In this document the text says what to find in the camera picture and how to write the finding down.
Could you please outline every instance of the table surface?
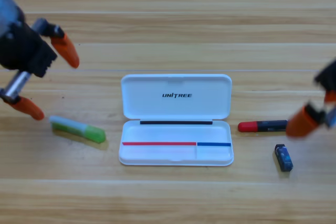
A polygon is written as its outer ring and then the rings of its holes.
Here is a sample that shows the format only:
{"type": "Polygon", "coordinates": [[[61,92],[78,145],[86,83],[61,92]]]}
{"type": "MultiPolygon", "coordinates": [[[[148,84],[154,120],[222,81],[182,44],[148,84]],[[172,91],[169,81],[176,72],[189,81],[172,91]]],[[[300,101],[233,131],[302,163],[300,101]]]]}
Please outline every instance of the table surface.
{"type": "MultiPolygon", "coordinates": [[[[336,223],[335,131],[304,140],[239,133],[241,121],[290,118],[322,104],[313,78],[336,55],[336,0],[16,0],[73,39],[81,65],[57,59],[22,95],[46,114],[106,130],[95,144],[0,106],[1,223],[336,223]],[[228,167],[121,165],[120,79],[130,73],[225,73],[228,167]],[[285,144],[294,168],[274,156],[285,144]]],[[[0,70],[3,87],[14,73],[0,70]]]]}

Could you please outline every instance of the blue usb drive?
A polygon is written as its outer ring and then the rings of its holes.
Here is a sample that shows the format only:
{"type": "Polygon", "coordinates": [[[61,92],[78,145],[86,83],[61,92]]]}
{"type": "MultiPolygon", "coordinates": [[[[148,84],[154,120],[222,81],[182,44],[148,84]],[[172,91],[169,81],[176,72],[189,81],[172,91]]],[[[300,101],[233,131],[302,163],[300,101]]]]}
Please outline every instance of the blue usb drive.
{"type": "Polygon", "coordinates": [[[277,144],[274,148],[274,152],[277,156],[281,171],[290,172],[293,169],[293,163],[285,145],[277,144]]]}

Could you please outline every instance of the red line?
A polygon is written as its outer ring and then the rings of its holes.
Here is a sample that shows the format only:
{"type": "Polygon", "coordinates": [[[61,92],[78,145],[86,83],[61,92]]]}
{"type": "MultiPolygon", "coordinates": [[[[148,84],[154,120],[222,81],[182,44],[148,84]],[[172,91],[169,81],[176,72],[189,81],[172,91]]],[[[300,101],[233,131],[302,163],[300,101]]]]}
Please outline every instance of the red line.
{"type": "Polygon", "coordinates": [[[196,145],[196,142],[123,142],[123,145],[196,145]]]}

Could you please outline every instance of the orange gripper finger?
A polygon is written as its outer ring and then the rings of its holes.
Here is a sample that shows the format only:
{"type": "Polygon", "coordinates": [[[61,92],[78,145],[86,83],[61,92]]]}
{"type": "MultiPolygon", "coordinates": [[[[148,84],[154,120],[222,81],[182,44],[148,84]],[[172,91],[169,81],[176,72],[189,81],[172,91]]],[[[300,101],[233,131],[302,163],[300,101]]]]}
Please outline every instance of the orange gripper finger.
{"type": "Polygon", "coordinates": [[[336,92],[335,91],[327,91],[325,93],[325,97],[324,97],[324,102],[325,103],[332,103],[332,102],[336,102],[336,92]]]}
{"type": "Polygon", "coordinates": [[[304,106],[288,121],[286,135],[288,137],[305,137],[318,127],[319,124],[310,117],[304,106]]]}
{"type": "Polygon", "coordinates": [[[17,103],[9,105],[17,111],[30,115],[35,120],[42,120],[44,118],[43,111],[27,98],[20,97],[17,103]]]}
{"type": "Polygon", "coordinates": [[[78,68],[79,57],[75,46],[69,39],[67,34],[63,38],[51,38],[51,44],[56,51],[69,63],[73,68],[78,68]]]}

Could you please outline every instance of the case lid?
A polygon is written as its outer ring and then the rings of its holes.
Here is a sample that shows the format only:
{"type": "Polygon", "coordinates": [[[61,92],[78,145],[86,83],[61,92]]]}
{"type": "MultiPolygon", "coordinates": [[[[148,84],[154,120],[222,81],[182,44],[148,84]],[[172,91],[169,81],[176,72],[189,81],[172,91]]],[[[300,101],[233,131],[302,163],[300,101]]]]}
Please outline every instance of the case lid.
{"type": "Polygon", "coordinates": [[[124,115],[142,120],[212,120],[230,113],[225,74],[130,74],[121,80],[124,115]]]}

